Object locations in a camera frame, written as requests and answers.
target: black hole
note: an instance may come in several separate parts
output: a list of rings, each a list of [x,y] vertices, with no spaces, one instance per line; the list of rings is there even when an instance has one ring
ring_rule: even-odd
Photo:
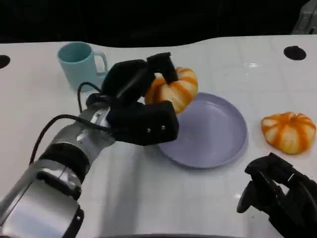
[[[10,63],[10,57],[9,56],[0,56],[0,68],[6,67]]]
[[[284,54],[291,60],[303,60],[306,58],[306,52],[298,46],[289,46],[284,49]]]

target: table surface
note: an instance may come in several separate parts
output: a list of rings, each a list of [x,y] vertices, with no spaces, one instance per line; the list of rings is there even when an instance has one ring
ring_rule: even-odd
[[[317,122],[317,37],[260,36],[217,38],[186,46],[117,49],[92,45],[106,54],[108,65],[171,52],[176,66],[192,68],[199,91],[233,103],[243,114],[249,145],[236,162],[197,171],[172,163],[157,146],[115,143],[94,162],[83,184],[80,204],[85,220],[78,237],[144,233],[197,233],[249,238],[280,238],[256,209],[236,213],[250,180],[246,165],[270,151],[317,180],[317,144],[298,156],[283,155],[264,140],[260,121],[294,111]],[[11,63],[0,69],[0,198],[22,175],[43,126],[58,114],[78,114],[75,92],[56,59],[65,43],[1,44]],[[292,61],[283,50],[297,45],[307,58]],[[98,68],[102,62],[96,58]],[[45,135],[39,153],[62,126]]]

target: mug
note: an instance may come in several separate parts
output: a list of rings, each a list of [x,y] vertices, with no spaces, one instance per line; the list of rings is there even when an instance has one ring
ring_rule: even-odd
[[[97,72],[95,56],[101,56],[105,64],[103,72]],[[107,74],[106,56],[102,52],[94,52],[84,42],[72,42],[64,45],[57,53],[59,63],[70,86],[77,90],[82,82],[90,82],[100,87]],[[82,91],[91,88],[84,86]]]

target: small pumpkin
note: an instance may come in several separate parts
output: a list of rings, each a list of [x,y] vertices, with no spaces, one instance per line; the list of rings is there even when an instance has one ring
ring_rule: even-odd
[[[307,150],[316,134],[316,126],[311,119],[293,112],[263,118],[261,129],[266,141],[286,154]]]
[[[176,69],[177,81],[167,83],[162,75],[156,77],[145,95],[145,103],[170,101],[176,113],[182,112],[198,91],[197,77],[190,68]]]

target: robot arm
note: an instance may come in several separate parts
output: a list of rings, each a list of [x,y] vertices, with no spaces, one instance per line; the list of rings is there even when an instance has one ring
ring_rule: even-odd
[[[0,234],[21,238],[73,238],[84,219],[77,200],[81,184],[100,152],[115,141],[138,145],[176,139],[178,121],[170,102],[143,105],[155,72],[175,77],[170,54],[121,62],[111,69],[102,92],[87,99],[80,118],[63,128],[32,163],[0,205]]]
[[[273,153],[250,162],[245,172],[252,180],[242,193],[238,213],[253,206],[267,213],[269,222],[285,238],[317,237],[315,181]],[[278,184],[288,192],[284,194]]]

